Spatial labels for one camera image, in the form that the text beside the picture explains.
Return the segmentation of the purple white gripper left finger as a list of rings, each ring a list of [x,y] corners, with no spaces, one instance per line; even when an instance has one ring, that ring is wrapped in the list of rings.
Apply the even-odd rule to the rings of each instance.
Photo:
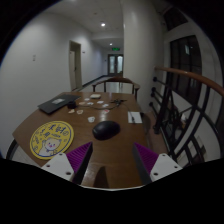
[[[42,169],[80,185],[92,152],[93,144],[86,143],[69,153],[59,153],[42,166]]]

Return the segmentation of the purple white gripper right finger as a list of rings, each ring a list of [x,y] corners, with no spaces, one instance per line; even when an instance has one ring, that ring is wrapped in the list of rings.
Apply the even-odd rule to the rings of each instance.
[[[143,185],[181,170],[181,167],[166,153],[157,154],[138,143],[133,145],[132,152]]]

